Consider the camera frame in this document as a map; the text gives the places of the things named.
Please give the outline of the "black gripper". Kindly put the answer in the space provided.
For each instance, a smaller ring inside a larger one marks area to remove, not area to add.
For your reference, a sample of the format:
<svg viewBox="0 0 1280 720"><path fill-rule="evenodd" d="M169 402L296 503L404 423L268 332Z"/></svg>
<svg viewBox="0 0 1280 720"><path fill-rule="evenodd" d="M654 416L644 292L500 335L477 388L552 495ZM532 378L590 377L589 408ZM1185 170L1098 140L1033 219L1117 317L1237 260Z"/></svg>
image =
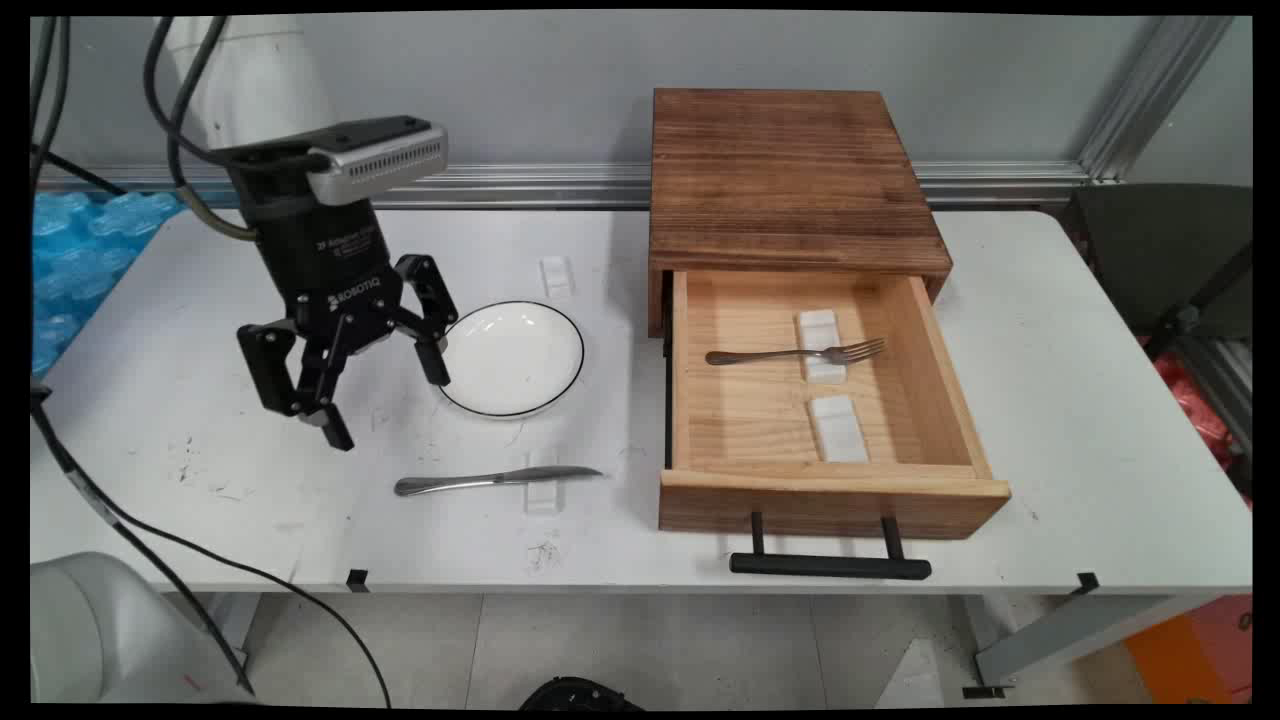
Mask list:
<svg viewBox="0 0 1280 720"><path fill-rule="evenodd" d="M355 442L334 400L349 354L407 334L426 380L451 383L445 336L460 319L431 256L396 264L362 190L338 163L239 163L230 169L241 213L285 306L283 319L242 325L236 338L261 405L320 429L330 447ZM401 307L404 283L422 309ZM288 357L303 340L294 380Z"/></svg>

